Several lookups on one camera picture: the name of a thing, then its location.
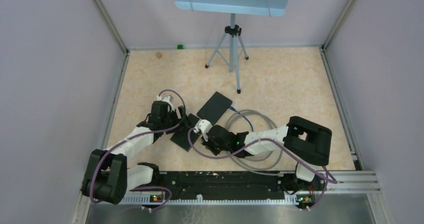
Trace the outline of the black mat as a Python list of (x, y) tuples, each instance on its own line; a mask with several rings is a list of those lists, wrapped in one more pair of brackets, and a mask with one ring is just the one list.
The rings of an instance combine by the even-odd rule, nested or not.
[(188, 116), (185, 116), (185, 120), (181, 124), (181, 127), (170, 138), (171, 142), (182, 148), (184, 151), (189, 152), (192, 147), (188, 141), (188, 133), (191, 128), (195, 127), (199, 120), (199, 117), (191, 113)]

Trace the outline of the black network switch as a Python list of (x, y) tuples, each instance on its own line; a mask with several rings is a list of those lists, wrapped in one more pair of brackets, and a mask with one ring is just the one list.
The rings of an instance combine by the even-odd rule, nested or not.
[(233, 101), (231, 99), (216, 91), (196, 115), (200, 119), (207, 120), (212, 125), (215, 125), (232, 104)]

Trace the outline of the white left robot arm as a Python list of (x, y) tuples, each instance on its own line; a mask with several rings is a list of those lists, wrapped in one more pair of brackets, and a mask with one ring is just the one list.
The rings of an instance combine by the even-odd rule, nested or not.
[(82, 195), (94, 204), (119, 204), (126, 192), (136, 187), (156, 190), (161, 182), (158, 167), (140, 163), (129, 168), (128, 162), (162, 135), (181, 130), (186, 120), (185, 105), (174, 107), (169, 96), (155, 100), (150, 113), (128, 136), (112, 147), (91, 152), (81, 184)]

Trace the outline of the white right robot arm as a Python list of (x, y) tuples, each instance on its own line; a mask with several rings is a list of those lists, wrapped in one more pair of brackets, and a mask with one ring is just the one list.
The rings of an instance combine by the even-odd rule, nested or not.
[(282, 151), (297, 162), (293, 184), (307, 190), (318, 176), (326, 182), (337, 181), (329, 173), (323, 175), (319, 168), (329, 164), (332, 131), (320, 124), (299, 116), (292, 116), (287, 125), (265, 131), (233, 133), (206, 119), (199, 120), (192, 131), (201, 133), (203, 145), (212, 152), (211, 159), (219, 160), (221, 152), (228, 157), (244, 159), (262, 153)]

